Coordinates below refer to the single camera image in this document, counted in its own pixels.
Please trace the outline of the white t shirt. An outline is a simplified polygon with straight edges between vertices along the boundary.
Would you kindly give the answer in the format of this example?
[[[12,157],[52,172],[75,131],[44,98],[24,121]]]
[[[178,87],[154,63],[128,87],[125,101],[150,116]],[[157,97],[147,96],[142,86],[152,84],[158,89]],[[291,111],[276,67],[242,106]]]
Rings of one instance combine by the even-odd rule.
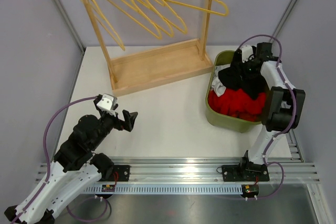
[[[215,92],[217,97],[220,97],[225,93],[226,87],[220,81],[217,72],[214,73],[212,83],[211,83],[211,90]]]

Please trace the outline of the yellow hanger of orange shirt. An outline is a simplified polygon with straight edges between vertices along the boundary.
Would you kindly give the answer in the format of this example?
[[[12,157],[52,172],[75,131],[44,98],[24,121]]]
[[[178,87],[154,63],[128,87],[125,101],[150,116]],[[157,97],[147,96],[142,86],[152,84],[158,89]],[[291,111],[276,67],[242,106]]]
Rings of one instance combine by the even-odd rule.
[[[116,42],[116,44],[122,50],[125,50],[125,46],[120,36],[103,14],[103,11],[100,9],[96,0],[80,0],[80,1],[83,3],[86,9],[90,9],[92,11],[91,15],[87,11],[89,17],[92,16],[95,19],[95,21],[97,21],[101,25],[101,27],[110,35],[110,37]]]

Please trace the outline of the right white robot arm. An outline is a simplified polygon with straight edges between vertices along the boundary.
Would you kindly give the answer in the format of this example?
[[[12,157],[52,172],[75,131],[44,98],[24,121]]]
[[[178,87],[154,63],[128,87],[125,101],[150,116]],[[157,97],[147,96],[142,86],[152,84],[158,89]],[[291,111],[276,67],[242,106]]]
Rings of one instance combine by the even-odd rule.
[[[297,89],[285,75],[280,57],[272,55],[272,44],[257,44],[256,56],[249,61],[266,81],[269,93],[261,114],[261,131],[241,158],[233,179],[237,182],[268,182],[269,154],[280,138],[298,126],[306,93]]]

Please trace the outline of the black t shirt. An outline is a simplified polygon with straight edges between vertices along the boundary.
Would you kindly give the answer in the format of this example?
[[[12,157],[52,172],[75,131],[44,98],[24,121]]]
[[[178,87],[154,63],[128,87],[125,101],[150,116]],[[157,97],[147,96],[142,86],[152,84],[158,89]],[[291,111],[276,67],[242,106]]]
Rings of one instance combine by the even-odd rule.
[[[265,78],[249,63],[242,61],[240,49],[234,52],[230,66],[218,72],[218,78],[227,89],[242,89],[253,100],[266,91]]]

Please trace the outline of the yellow hanger of white shirt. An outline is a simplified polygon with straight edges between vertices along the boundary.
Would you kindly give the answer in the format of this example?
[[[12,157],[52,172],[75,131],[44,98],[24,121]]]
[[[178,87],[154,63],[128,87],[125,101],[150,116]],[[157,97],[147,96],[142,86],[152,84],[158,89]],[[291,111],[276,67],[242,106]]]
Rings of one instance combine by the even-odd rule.
[[[154,22],[155,26],[169,35],[170,37],[174,36],[174,31],[173,28],[177,29],[183,34],[187,34],[188,29],[187,25],[184,22],[183,18],[180,17],[177,12],[168,4],[166,0],[135,0],[137,4],[141,4],[151,12],[153,12],[155,15],[157,15],[160,19],[162,19],[164,22],[167,23],[167,27],[169,30],[164,29],[162,26],[160,26],[158,23]],[[176,20],[179,22],[179,25],[177,23],[172,22],[171,20],[168,19],[167,16],[164,16],[157,8],[154,6],[154,2],[156,2],[157,5],[161,6],[162,8],[167,9],[170,14],[172,14]]]

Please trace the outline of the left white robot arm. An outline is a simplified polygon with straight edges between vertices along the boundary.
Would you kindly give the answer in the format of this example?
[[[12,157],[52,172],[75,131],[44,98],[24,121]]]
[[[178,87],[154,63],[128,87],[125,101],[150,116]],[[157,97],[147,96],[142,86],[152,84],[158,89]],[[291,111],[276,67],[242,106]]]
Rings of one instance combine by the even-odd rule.
[[[47,172],[36,188],[19,205],[4,214],[11,223],[54,223],[61,212],[84,190],[96,182],[111,182],[97,197],[107,200],[118,182],[127,182],[130,166],[115,165],[104,153],[94,151],[112,130],[131,132],[137,112],[123,110],[123,119],[115,111],[117,98],[100,94],[91,98],[100,114],[82,116],[53,158],[47,159]]]

